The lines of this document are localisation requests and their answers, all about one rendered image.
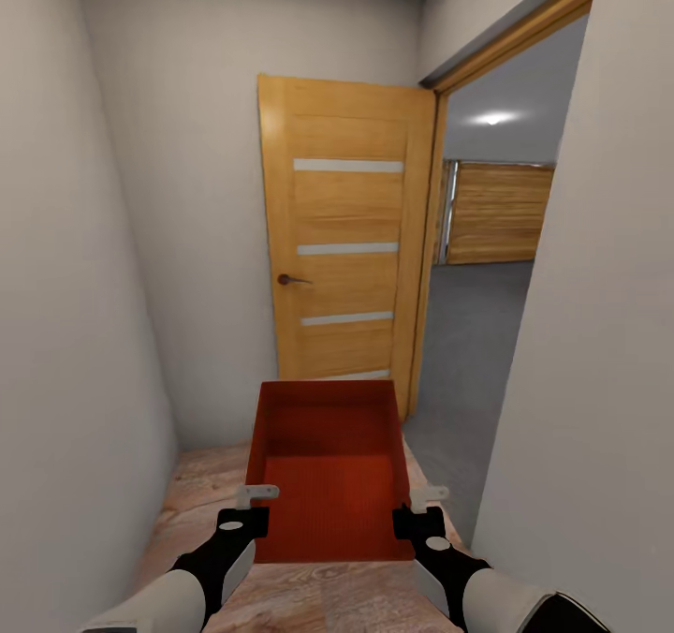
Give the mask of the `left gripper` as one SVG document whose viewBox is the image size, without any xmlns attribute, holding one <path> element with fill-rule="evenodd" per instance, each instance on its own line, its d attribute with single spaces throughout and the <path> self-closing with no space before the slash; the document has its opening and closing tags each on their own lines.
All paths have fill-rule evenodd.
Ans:
<svg viewBox="0 0 674 633">
<path fill-rule="evenodd" d="M 252 526 L 252 538 L 266 537 L 268 535 L 270 508 L 251 508 L 251 510 L 237 510 L 235 508 L 223 508 L 217 517 L 217 525 L 219 527 L 228 519 L 236 519 L 243 517 L 249 521 Z"/>
</svg>

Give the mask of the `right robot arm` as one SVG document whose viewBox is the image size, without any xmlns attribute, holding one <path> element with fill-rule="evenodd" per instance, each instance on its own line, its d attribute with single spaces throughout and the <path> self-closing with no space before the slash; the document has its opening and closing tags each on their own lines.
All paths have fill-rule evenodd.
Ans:
<svg viewBox="0 0 674 633">
<path fill-rule="evenodd" d="M 413 569 L 420 593 L 464 633 L 615 633 L 575 596 L 546 585 L 507 576 L 454 550 L 446 538 L 445 486 L 411 488 L 412 506 L 392 510 L 394 535 L 416 550 Z"/>
</svg>

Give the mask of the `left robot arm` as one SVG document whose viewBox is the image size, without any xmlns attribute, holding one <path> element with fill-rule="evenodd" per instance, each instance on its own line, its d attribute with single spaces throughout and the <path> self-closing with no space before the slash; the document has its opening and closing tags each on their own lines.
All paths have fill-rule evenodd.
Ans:
<svg viewBox="0 0 674 633">
<path fill-rule="evenodd" d="M 242 485 L 236 508 L 218 512 L 213 538 L 179 555 L 158 581 L 75 633 L 201 633 L 249 574 L 255 538 L 268 535 L 270 508 L 251 508 L 251 501 L 279 494 L 273 484 Z"/>
</svg>

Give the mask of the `storage box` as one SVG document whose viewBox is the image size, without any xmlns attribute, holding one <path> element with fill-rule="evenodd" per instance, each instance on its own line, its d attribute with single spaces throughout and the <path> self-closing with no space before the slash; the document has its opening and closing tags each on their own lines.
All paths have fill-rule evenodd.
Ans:
<svg viewBox="0 0 674 633">
<path fill-rule="evenodd" d="M 255 564 L 413 562 L 392 510 L 412 506 L 394 381 L 261 383 L 245 485 L 273 484 Z"/>
</svg>

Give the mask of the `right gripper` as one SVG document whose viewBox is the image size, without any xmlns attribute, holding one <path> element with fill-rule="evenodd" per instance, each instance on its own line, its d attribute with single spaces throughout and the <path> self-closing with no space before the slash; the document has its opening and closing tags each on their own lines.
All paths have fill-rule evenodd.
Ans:
<svg viewBox="0 0 674 633">
<path fill-rule="evenodd" d="M 426 507 L 426 514 L 415 514 L 411 508 L 393 509 L 393 528 L 397 539 L 409 539 L 414 546 L 414 532 L 423 524 L 430 524 L 438 528 L 442 535 L 446 536 L 443 507 Z"/>
</svg>

